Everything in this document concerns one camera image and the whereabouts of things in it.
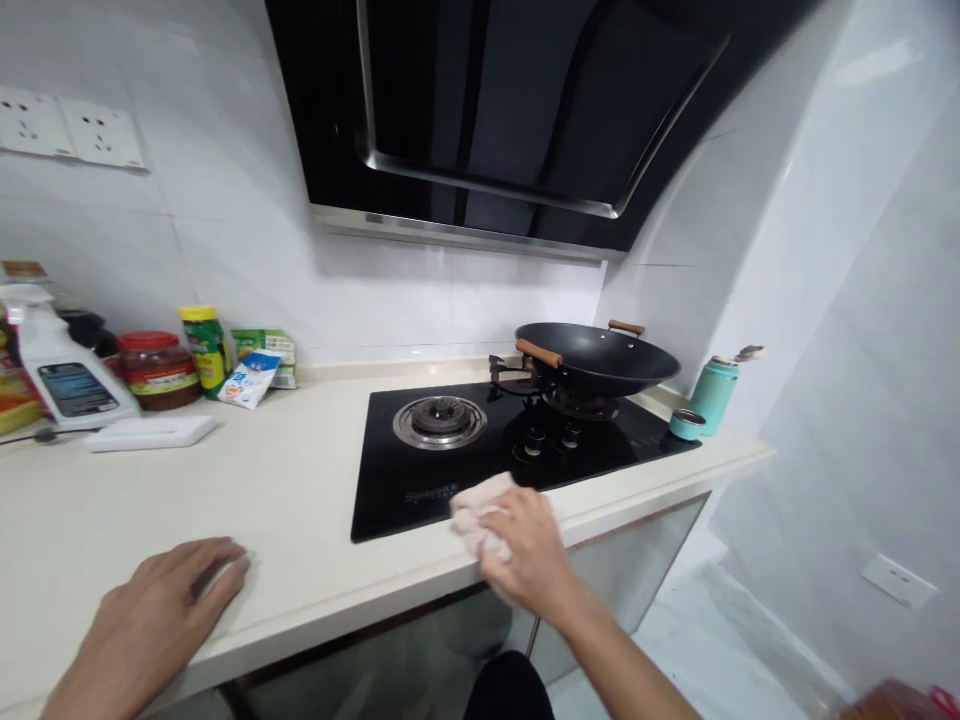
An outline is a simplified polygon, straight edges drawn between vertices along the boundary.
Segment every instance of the wooden wok handle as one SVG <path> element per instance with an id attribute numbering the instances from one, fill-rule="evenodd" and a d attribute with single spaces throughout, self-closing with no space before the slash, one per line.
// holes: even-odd
<path id="1" fill-rule="evenodd" d="M 607 327 L 613 330 L 626 330 L 627 332 L 632 332 L 637 337 L 643 335 L 647 330 L 643 325 L 630 325 L 629 323 L 622 323 L 619 320 L 611 320 L 607 323 Z"/>
<path id="2" fill-rule="evenodd" d="M 544 350 L 542 347 L 534 345 L 529 340 L 524 340 L 523 338 L 517 340 L 517 350 L 522 352 L 524 355 L 529 355 L 530 357 L 536 358 L 540 362 L 549 365 L 554 370 L 563 364 L 563 356 L 559 353 L 552 353 L 549 350 Z"/>

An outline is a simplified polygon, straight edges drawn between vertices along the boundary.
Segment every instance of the teal thermos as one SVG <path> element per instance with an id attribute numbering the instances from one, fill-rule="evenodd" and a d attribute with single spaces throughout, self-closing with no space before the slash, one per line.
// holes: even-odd
<path id="1" fill-rule="evenodd" d="M 700 373 L 697 387 L 693 391 L 693 399 L 690 401 L 690 409 L 707 421 L 701 435 L 717 434 L 720 421 L 723 420 L 723 414 L 733 396 L 733 389 L 737 386 L 737 378 L 740 377 L 740 363 L 762 356 L 763 347 L 749 345 L 734 359 L 714 355 L 703 366 L 703 372 Z"/>

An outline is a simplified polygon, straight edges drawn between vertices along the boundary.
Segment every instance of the sauce jar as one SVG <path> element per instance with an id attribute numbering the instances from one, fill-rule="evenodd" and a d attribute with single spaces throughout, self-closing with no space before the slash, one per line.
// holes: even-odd
<path id="1" fill-rule="evenodd" d="M 173 333 L 127 333 L 117 344 L 123 379 L 144 410 L 173 410 L 203 394 L 193 356 Z"/>

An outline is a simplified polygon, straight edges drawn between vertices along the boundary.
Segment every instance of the black wok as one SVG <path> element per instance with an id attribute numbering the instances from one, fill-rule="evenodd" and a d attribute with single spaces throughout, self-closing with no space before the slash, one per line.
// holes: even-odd
<path id="1" fill-rule="evenodd" d="M 633 395 L 680 372 L 673 355 L 639 339 L 642 327 L 616 320 L 609 326 L 603 330 L 570 323 L 523 325 L 516 332 L 517 350 L 533 358 L 541 378 L 584 395 Z"/>

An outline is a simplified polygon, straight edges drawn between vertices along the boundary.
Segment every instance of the stainless steel trim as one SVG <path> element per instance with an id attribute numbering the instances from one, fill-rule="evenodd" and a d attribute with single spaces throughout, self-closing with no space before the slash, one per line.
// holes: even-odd
<path id="1" fill-rule="evenodd" d="M 529 660 L 530 656 L 533 655 L 533 643 L 537 639 L 538 632 L 540 632 L 540 618 L 534 615 L 533 628 L 530 630 L 530 639 L 527 641 L 527 651 L 525 653 L 527 656 L 527 660 Z"/>
<path id="2" fill-rule="evenodd" d="M 713 66 L 717 64 L 717 60 L 719 60 L 720 56 L 723 55 L 723 51 L 727 49 L 727 45 L 730 44 L 730 37 L 730 35 L 727 35 L 723 42 L 717 46 L 713 57 L 710 59 L 710 62 L 707 63 L 707 66 L 703 69 L 703 72 L 700 73 L 700 77 L 697 78 L 697 81 L 693 84 L 690 90 L 687 91 L 687 94 L 683 96 L 680 102 L 672 108 L 672 111 L 667 113 L 663 120 L 660 121 L 660 126 L 657 128 L 656 132 L 654 132 L 653 137 L 650 139 L 650 143 L 648 143 L 647 147 L 644 149 L 643 155 L 640 156 L 640 161 L 637 163 L 637 168 L 633 172 L 633 177 L 630 179 L 630 182 L 627 183 L 626 192 L 624 192 L 623 196 L 614 206 L 614 217 L 620 217 L 627 209 L 627 204 L 633 197 L 633 193 L 636 191 L 637 186 L 640 185 L 640 180 L 643 179 L 644 173 L 646 173 L 647 168 L 650 167 L 650 163 L 653 162 L 654 156 L 657 154 L 660 146 L 663 145 L 663 141 L 666 140 L 667 135 L 673 129 L 673 126 L 676 125 L 677 120 L 680 118 L 680 114 L 690 103 L 694 93 L 700 89 L 700 85 L 703 84 L 704 79 L 707 77 L 710 71 L 713 70 Z"/>
<path id="3" fill-rule="evenodd" d="M 687 425 L 692 425 L 693 427 L 702 428 L 707 424 L 706 419 L 703 415 L 695 413 L 693 410 L 687 410 L 686 408 L 677 408 L 673 411 L 673 417 L 679 420 L 682 423 Z"/>
<path id="4" fill-rule="evenodd" d="M 573 258 L 576 260 L 620 260 L 627 256 L 627 253 L 623 250 L 594 248 L 587 245 L 561 243 L 522 235 L 507 235 L 506 233 L 444 225 L 394 215 L 380 215 L 363 212 L 362 210 L 348 210 L 329 205 L 313 205 L 311 207 L 317 222 L 326 230 L 339 235 L 382 237 L 428 245 L 454 245 L 477 250 Z"/>
<path id="5" fill-rule="evenodd" d="M 477 190 L 488 192 L 502 197 L 522 200 L 524 202 L 534 203 L 536 205 L 546 205 L 548 207 L 561 208 L 586 215 L 615 220 L 620 217 L 627 209 L 627 205 L 633 198 L 640 180 L 643 179 L 647 168 L 653 162 L 654 156 L 663 145 L 670 130 L 676 124 L 680 114 L 687 107 L 694 93 L 703 83 L 704 78 L 716 65 L 717 60 L 727 49 L 730 43 L 730 35 L 724 39 L 717 47 L 710 59 L 710 62 L 704 67 L 703 72 L 693 83 L 679 102 L 677 102 L 670 111 L 663 117 L 653 137 L 644 148 L 643 154 L 637 161 L 637 166 L 633 175 L 624 188 L 623 194 L 616 203 L 610 204 L 599 200 L 589 200 L 586 198 L 571 198 L 560 193 L 547 190 L 546 188 L 532 189 L 525 185 L 509 182 L 506 180 L 497 180 L 459 170 L 447 168 L 438 168 L 426 163 L 415 162 L 405 158 L 387 155 L 377 150 L 377 126 L 376 115 L 373 104 L 373 76 L 370 68 L 370 35 L 367 26 L 367 0 L 357 0 L 357 31 L 360 41 L 360 68 L 363 76 L 363 107 L 365 115 L 365 132 L 357 138 L 357 152 L 361 161 L 371 170 L 388 172 L 394 175 L 403 175 L 405 177 L 417 178 L 428 182 L 439 182 L 444 185 L 465 188 L 467 190 Z"/>

